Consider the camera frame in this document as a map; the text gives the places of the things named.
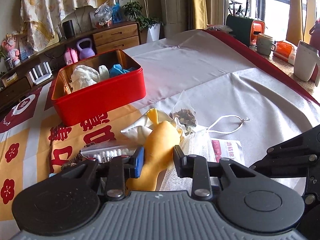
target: red box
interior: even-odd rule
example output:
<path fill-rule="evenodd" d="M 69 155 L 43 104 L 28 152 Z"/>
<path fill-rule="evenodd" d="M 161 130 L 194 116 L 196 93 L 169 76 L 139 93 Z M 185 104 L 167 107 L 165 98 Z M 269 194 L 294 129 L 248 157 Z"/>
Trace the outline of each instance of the red box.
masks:
<path fill-rule="evenodd" d="M 78 65 L 98 70 L 100 65 L 108 69 L 114 64 L 135 70 L 72 93 L 71 74 Z M 59 70 L 52 93 L 52 103 L 66 126 L 88 120 L 99 114 L 144 98 L 146 87 L 141 66 L 120 49 L 90 57 Z"/>

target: white flower pot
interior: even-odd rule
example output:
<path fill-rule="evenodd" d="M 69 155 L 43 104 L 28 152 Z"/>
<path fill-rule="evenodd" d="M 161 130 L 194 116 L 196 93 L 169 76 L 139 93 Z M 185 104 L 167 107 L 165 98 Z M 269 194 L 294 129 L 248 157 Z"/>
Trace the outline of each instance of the white flower pot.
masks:
<path fill-rule="evenodd" d="M 160 23 L 155 24 L 151 28 L 148 29 L 147 34 L 147 43 L 158 41 L 160 34 Z"/>

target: mug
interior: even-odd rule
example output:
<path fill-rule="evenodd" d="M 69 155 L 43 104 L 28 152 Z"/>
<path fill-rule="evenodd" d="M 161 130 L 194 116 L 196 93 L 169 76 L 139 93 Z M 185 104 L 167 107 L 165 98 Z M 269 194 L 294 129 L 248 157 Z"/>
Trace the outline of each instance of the mug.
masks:
<path fill-rule="evenodd" d="M 269 56 L 271 51 L 277 50 L 275 39 L 271 36 L 259 33 L 257 36 L 257 51 L 263 55 Z"/>

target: pink stuffed toy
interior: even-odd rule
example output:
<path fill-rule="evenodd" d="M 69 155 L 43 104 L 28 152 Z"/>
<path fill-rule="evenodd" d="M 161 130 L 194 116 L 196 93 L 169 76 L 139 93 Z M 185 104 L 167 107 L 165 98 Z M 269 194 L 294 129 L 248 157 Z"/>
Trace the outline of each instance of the pink stuffed toy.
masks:
<path fill-rule="evenodd" d="M 15 65 L 20 62 L 19 55 L 20 52 L 16 49 L 16 39 L 12 34 L 6 35 L 6 41 L 2 42 L 2 47 L 8 52 L 7 56 L 12 59 Z"/>

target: red bottle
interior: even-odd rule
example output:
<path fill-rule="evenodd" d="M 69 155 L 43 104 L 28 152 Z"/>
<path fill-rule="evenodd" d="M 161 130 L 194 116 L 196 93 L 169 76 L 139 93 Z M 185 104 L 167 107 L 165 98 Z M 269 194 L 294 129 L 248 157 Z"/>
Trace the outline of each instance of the red bottle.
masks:
<path fill-rule="evenodd" d="M 316 21 L 316 24 L 311 28 L 309 31 L 309 34 L 311 35 L 310 39 L 310 45 L 317 50 L 319 50 L 320 55 L 320 19 Z M 310 78 L 311 81 L 315 81 L 316 77 L 318 75 L 318 67 L 316 65 L 315 70 L 313 71 L 313 74 Z"/>

